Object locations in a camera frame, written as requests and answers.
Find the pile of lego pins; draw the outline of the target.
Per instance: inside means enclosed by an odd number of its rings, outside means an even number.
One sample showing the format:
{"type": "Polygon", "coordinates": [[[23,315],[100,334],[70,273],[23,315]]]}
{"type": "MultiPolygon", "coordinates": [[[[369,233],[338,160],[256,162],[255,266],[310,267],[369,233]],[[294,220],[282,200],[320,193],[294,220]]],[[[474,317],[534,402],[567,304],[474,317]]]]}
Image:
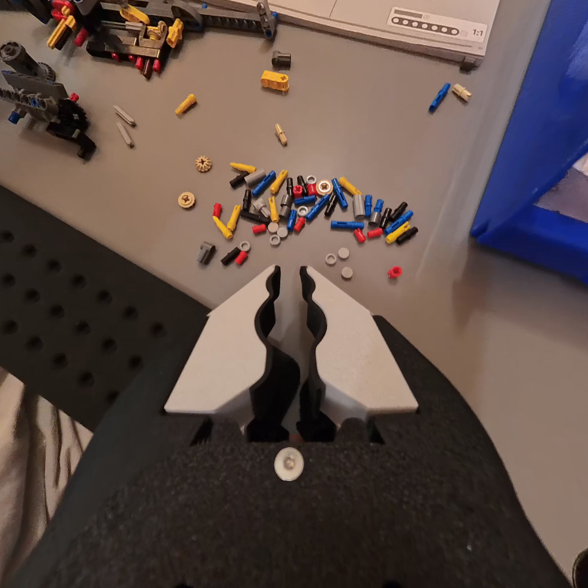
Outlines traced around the pile of lego pins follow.
{"type": "Polygon", "coordinates": [[[217,247],[209,265],[217,263],[224,272],[262,261],[313,265],[328,277],[356,280],[367,288],[382,280],[395,285],[408,277],[406,263],[398,258],[417,233],[407,203],[386,208],[383,200],[349,192],[351,185],[343,178],[231,167],[231,177],[215,184],[203,209],[217,247]],[[318,195],[319,180],[332,182],[330,195],[318,195]],[[387,271],[394,266],[403,273],[390,280],[387,271]]]}

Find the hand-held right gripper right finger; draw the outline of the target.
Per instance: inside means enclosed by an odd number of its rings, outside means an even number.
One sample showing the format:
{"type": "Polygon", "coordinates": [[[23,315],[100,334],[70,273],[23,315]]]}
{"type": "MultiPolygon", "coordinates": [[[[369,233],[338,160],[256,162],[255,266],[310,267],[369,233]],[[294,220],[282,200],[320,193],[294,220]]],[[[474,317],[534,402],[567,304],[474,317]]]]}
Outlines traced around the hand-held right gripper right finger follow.
{"type": "Polygon", "coordinates": [[[348,419],[416,413],[418,402],[373,314],[310,266],[301,266],[313,336],[297,429],[305,440],[333,440],[348,419]]]}

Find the blue plastic bin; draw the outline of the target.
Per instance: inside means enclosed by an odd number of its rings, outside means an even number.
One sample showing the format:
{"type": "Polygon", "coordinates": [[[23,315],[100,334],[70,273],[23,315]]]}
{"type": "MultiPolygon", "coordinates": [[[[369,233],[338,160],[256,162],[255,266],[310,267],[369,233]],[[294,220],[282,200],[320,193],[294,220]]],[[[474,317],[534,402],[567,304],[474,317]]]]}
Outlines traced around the blue plastic bin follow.
{"type": "Polygon", "coordinates": [[[587,154],[587,1],[551,1],[470,235],[587,284],[587,222],[536,202],[587,154]]]}

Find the white shirt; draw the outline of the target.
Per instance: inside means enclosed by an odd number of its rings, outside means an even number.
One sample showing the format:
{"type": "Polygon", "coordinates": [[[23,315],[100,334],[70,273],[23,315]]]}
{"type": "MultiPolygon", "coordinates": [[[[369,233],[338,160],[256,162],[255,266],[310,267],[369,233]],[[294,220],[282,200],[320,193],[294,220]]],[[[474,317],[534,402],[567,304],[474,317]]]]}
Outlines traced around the white shirt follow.
{"type": "Polygon", "coordinates": [[[1,368],[1,587],[40,541],[92,436],[1,368]]]}

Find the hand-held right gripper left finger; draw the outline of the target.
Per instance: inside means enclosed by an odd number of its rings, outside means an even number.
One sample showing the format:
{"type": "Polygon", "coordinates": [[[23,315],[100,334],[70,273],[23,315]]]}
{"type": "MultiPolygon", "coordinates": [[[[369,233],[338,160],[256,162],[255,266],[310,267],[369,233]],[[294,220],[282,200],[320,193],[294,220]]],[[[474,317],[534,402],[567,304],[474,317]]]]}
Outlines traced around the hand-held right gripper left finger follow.
{"type": "Polygon", "coordinates": [[[164,405],[170,415],[238,424],[251,442],[282,442],[300,384],[298,362],[269,341],[281,268],[270,265],[210,311],[164,405]]]}

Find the blue lego pin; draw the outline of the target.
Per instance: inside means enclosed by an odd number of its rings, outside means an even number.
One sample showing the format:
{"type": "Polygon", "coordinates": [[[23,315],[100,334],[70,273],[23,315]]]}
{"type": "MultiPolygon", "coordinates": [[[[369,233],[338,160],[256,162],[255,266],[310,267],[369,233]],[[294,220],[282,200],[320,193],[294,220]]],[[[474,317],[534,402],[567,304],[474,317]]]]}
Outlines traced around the blue lego pin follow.
{"type": "Polygon", "coordinates": [[[432,102],[428,108],[428,112],[430,114],[433,114],[434,112],[436,112],[437,108],[445,100],[445,97],[449,93],[451,86],[452,86],[452,84],[448,82],[448,83],[445,83],[440,88],[440,90],[437,92],[436,96],[434,97],[434,99],[432,100],[432,102]]]}

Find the instruction booklet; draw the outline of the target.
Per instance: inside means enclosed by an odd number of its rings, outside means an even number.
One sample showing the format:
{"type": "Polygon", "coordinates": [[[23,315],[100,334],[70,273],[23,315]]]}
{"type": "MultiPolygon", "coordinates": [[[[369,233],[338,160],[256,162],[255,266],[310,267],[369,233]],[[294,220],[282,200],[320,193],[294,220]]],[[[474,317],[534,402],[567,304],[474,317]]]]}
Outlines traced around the instruction booklet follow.
{"type": "Polygon", "coordinates": [[[414,54],[481,64],[499,1],[269,1],[285,21],[414,54]]]}

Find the lego chassis assembly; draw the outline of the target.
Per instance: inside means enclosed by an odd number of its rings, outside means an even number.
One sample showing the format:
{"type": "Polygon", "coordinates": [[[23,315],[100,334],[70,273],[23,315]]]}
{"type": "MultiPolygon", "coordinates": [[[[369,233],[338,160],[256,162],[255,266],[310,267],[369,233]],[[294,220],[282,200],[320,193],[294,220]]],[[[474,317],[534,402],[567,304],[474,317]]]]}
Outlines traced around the lego chassis assembly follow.
{"type": "Polygon", "coordinates": [[[70,41],[89,55],[129,62],[149,79],[160,73],[185,32],[224,28],[273,40],[277,13],[268,1],[253,8],[226,9],[208,1],[18,1],[43,24],[55,22],[47,40],[61,50],[70,41]]]}

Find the small lego beam assembly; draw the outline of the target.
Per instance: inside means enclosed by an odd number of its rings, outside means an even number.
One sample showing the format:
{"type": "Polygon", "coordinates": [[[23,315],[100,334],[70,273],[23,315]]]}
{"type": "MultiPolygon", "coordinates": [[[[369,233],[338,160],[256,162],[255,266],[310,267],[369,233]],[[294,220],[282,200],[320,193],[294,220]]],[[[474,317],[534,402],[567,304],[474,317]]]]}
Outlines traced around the small lego beam assembly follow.
{"type": "Polygon", "coordinates": [[[87,132],[89,120],[77,98],[71,98],[63,84],[48,82],[16,71],[2,70],[9,88],[1,88],[1,100],[13,105],[9,117],[16,124],[26,115],[45,125],[63,122],[87,132]]]}

